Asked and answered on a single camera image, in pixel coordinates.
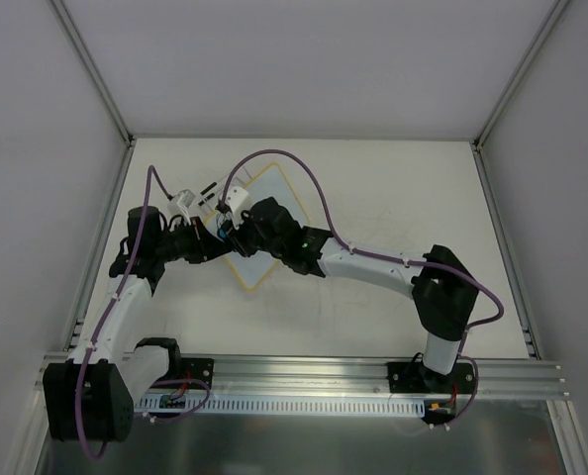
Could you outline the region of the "yellow framed whiteboard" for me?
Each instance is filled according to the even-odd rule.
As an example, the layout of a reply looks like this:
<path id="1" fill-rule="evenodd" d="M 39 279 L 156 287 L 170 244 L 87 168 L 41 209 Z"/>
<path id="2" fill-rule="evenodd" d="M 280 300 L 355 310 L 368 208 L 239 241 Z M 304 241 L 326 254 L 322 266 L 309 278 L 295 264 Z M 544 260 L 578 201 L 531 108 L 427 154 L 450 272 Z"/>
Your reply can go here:
<path id="1" fill-rule="evenodd" d="M 243 174 L 245 175 L 244 177 L 233 180 L 233 185 L 243 187 L 249 193 L 253 202 L 273 197 L 280 205 L 289 210 L 291 216 L 300 225 L 310 224 L 306 211 L 278 164 L 272 162 L 254 176 L 250 176 L 247 169 L 244 168 Z M 214 210 L 224 184 L 225 179 L 222 178 L 215 187 L 215 196 L 207 205 L 212 209 L 212 213 L 205 219 L 205 227 L 212 234 L 217 232 L 224 220 L 223 218 L 218 218 L 218 213 Z M 224 260 L 246 291 L 256 289 L 270 272 L 280 264 L 269 253 L 262 251 L 258 251 L 251 257 L 242 257 L 238 253 L 232 252 L 227 254 Z"/>

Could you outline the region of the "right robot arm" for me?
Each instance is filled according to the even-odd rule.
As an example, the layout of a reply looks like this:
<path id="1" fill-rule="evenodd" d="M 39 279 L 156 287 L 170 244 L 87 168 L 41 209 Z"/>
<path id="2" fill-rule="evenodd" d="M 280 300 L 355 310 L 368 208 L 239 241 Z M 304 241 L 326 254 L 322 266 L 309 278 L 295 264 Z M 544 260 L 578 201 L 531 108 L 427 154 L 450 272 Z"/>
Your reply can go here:
<path id="1" fill-rule="evenodd" d="M 364 282 L 412 299 L 427 343 L 421 362 L 408 371 L 409 383 L 432 393 L 452 389 L 453 367 L 478 289 L 447 247 L 435 244 L 416 259 L 350 250 L 332 231 L 300 225 L 272 197 L 243 211 L 238 224 L 223 221 L 218 237 L 243 257 L 261 251 L 301 275 Z"/>

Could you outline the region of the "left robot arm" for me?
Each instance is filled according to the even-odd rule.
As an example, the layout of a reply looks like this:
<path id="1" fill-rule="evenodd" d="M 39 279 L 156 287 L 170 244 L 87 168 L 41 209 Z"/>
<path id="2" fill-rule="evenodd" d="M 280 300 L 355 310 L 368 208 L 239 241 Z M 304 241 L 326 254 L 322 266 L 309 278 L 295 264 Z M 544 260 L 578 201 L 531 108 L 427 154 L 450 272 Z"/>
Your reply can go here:
<path id="1" fill-rule="evenodd" d="M 43 389 L 49 433 L 59 441 L 88 447 L 124 441 L 135 404 L 154 384 L 208 388 L 199 369 L 183 361 L 178 342 L 145 337 L 130 347 L 142 316 L 169 262 L 202 264 L 231 252 L 199 218 L 170 228 L 158 208 L 128 213 L 128 234 L 109 269 L 110 281 L 92 334 L 80 340 L 67 358 L 47 366 Z"/>

